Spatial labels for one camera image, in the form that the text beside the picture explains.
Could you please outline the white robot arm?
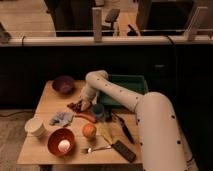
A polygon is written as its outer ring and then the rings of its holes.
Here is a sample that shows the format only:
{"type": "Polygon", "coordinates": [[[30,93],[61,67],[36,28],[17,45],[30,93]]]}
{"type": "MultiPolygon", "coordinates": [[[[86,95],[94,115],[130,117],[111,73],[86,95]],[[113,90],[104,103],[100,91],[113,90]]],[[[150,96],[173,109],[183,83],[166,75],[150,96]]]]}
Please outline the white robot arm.
{"type": "Polygon", "coordinates": [[[199,171],[171,101],[162,93],[139,94],[108,80],[104,70],[89,72],[81,99],[101,91],[136,115],[143,171],[199,171]]]}

